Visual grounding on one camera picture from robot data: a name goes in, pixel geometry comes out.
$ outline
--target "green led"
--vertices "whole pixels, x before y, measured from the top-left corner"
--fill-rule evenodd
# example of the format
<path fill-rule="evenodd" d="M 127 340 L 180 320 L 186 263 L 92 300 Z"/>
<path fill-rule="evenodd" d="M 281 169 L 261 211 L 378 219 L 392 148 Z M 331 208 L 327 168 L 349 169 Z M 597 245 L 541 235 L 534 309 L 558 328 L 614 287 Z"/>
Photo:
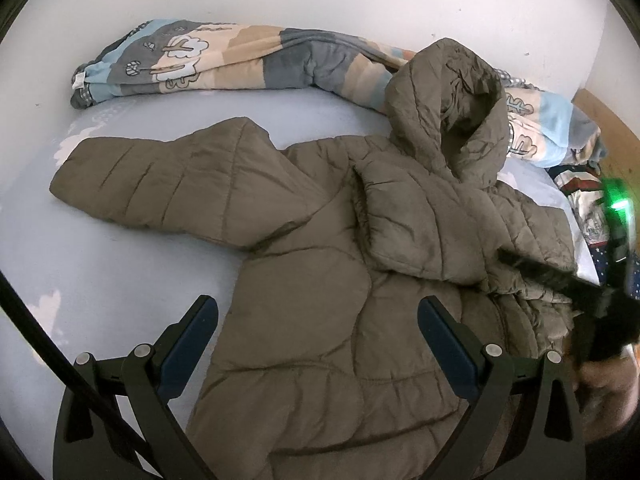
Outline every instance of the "green led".
<path fill-rule="evenodd" d="M 626 209 L 629 205 L 629 200 L 619 200 L 618 202 L 611 205 L 611 208 L 615 211 L 620 211 L 622 209 Z"/>

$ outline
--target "jacket sleeve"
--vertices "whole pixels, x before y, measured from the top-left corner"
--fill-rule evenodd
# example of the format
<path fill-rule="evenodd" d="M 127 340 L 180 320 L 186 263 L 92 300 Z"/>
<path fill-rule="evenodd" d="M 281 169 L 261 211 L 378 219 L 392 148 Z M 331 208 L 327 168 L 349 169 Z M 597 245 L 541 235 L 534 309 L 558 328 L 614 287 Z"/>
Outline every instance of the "jacket sleeve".
<path fill-rule="evenodd" d="M 305 222 L 322 189 L 247 118 L 171 142 L 96 137 L 81 142 L 50 191 L 96 218 L 250 248 Z"/>

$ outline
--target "wooden bed frame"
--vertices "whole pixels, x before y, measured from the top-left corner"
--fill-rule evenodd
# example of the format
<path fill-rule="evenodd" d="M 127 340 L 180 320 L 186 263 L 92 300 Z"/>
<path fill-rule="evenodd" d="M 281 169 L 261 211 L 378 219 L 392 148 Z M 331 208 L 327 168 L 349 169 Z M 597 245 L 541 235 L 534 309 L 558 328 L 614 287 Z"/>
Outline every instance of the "wooden bed frame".
<path fill-rule="evenodd" d="M 609 154 L 600 162 L 602 175 L 623 179 L 636 209 L 636 241 L 640 253 L 640 139 L 595 95 L 578 90 L 574 104 L 602 130 Z"/>

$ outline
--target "blanket tag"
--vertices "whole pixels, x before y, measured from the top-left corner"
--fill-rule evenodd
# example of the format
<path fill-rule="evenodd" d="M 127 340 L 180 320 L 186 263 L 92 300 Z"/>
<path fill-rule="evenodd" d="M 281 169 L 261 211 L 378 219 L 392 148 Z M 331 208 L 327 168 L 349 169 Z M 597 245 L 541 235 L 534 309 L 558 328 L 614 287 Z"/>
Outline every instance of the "blanket tag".
<path fill-rule="evenodd" d="M 76 77 L 74 78 L 74 83 L 71 85 L 73 90 L 78 90 L 84 86 L 84 78 L 86 77 L 85 72 L 78 72 Z"/>

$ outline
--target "human hand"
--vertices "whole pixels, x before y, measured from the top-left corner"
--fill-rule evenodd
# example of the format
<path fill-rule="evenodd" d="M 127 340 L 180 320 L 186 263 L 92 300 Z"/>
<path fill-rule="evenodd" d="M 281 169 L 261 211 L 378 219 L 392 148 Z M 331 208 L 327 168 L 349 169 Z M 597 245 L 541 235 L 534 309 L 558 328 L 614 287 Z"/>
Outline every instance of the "human hand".
<path fill-rule="evenodd" d="M 591 389 L 582 414 L 585 443 L 621 430 L 638 406 L 639 367 L 630 347 L 620 357 L 572 368 L 574 391 L 580 384 Z"/>

